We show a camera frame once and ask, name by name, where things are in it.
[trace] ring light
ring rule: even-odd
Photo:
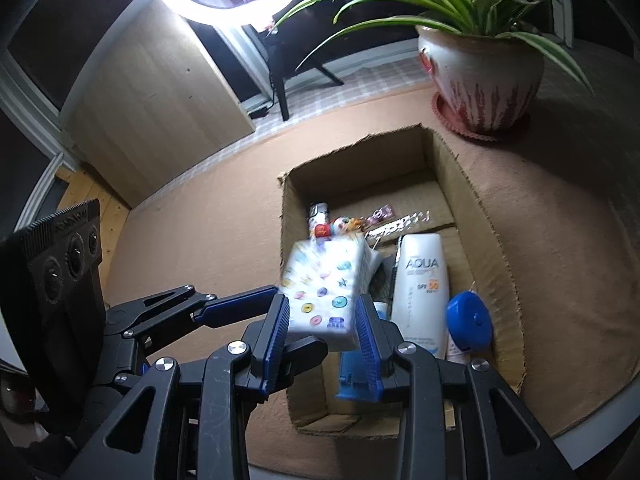
[[[207,7],[194,0],[162,0],[181,16],[207,25],[249,25],[270,20],[292,0],[253,0],[229,9]]]

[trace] metal screw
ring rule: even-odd
[[[476,372],[485,372],[489,369],[489,363],[486,359],[476,358],[476,359],[472,359],[471,367]]]
[[[398,351],[401,354],[413,354],[417,350],[415,344],[404,341],[398,345]]]
[[[230,354],[238,355],[246,352],[246,343],[244,341],[233,341],[226,346]]]
[[[171,370],[174,367],[175,361],[171,357],[161,357],[156,361],[156,370],[160,370],[161,372],[165,372],[167,370]]]

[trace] beige carpet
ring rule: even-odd
[[[430,110],[432,94],[429,85],[414,87],[297,124],[131,214],[107,300],[184,283],[223,296],[275,282],[277,176],[371,132],[422,123],[458,155],[504,246],[522,303],[525,402],[552,434],[580,421],[634,377],[640,356],[634,259],[610,209],[597,154],[580,142],[582,132],[593,133],[597,112],[590,98],[571,105],[545,97],[543,87],[525,137],[483,146],[443,131]],[[201,328],[162,354],[203,358],[243,328]],[[300,476],[388,478],[395,467],[393,440],[297,434],[284,392],[255,410],[246,437],[251,463]]]

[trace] wooden floor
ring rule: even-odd
[[[113,191],[94,178],[86,170],[76,173],[60,167],[56,176],[68,182],[69,186],[63,195],[58,210],[71,207],[84,200],[97,198],[100,201],[100,242],[102,244],[102,263],[98,267],[102,288],[107,284],[113,253],[116,250],[120,232],[129,216],[129,207],[124,204]]]

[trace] chair leg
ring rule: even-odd
[[[322,65],[321,63],[318,63],[313,57],[311,57],[309,61],[315,68],[317,68],[320,72],[322,72],[325,76],[327,76],[331,81],[333,81],[336,84],[336,86],[344,85],[344,81],[342,79],[339,79],[333,72],[331,72],[330,70],[327,70],[327,68],[324,65]]]
[[[287,103],[287,93],[284,89],[284,74],[282,69],[282,52],[277,44],[268,47],[269,69],[271,71],[271,82],[278,96],[280,103],[280,113],[283,121],[289,120],[289,105]]]

